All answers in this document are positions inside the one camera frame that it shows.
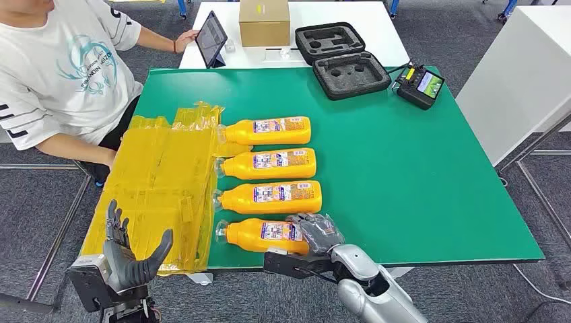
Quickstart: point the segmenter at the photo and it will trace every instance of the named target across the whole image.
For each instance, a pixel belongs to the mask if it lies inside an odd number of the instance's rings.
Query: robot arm
[[[105,322],[156,323],[147,283],[158,272],[172,247],[172,230],[163,233],[153,254],[137,261],[131,251],[127,224],[121,224],[121,209],[111,201],[107,210],[103,254],[80,256],[67,270],[84,308],[101,311]]]
[[[347,309],[365,323],[426,323],[412,299],[387,270],[358,246],[344,244],[329,216],[296,215],[310,250],[318,256],[266,252],[264,270],[298,279],[333,272],[337,293]]]

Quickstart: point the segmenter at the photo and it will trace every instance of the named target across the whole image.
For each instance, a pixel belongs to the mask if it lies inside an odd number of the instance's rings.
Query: orange bottle
[[[311,148],[241,153],[216,162],[219,177],[234,176],[242,180],[310,178],[316,168],[315,151]]]
[[[241,145],[305,144],[311,139],[311,124],[306,116],[265,120],[241,120],[220,126],[221,142]]]
[[[316,213],[321,210],[321,186],[315,180],[242,184],[214,193],[216,210],[241,214]]]
[[[285,221],[245,219],[230,223],[221,221],[216,226],[216,241],[236,244],[253,252],[266,252],[278,248],[297,254],[308,254],[309,245],[303,240],[298,224]]]

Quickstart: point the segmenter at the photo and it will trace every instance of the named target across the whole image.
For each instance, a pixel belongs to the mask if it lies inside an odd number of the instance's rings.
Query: blue chair leg
[[[501,20],[505,24],[508,20],[508,17],[512,14],[512,11],[514,11],[516,4],[517,0],[510,0],[506,6],[506,9],[498,14],[498,20]]]
[[[180,7],[180,16],[186,20],[187,19],[187,5],[184,0],[178,0],[178,6]]]
[[[397,16],[397,7],[399,6],[399,0],[393,0],[391,2],[391,8],[389,8],[389,16],[394,19]]]

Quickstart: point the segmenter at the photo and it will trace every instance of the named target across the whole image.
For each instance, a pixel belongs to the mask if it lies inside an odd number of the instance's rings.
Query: cardboard box
[[[241,0],[238,22],[243,47],[290,45],[288,0]]]

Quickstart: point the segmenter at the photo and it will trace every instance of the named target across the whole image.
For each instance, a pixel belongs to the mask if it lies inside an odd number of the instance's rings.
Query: humanoid robot hand
[[[298,213],[290,215],[286,221],[297,223],[315,256],[326,254],[331,247],[345,242],[343,234],[337,229],[328,214]]]
[[[111,200],[107,209],[106,235],[103,243],[103,254],[109,262],[111,275],[108,285],[120,294],[123,291],[144,285],[157,275],[160,265],[172,247],[172,229],[166,230],[159,246],[145,260],[137,261],[129,244],[127,224],[129,218],[121,223],[121,209],[117,202]]]

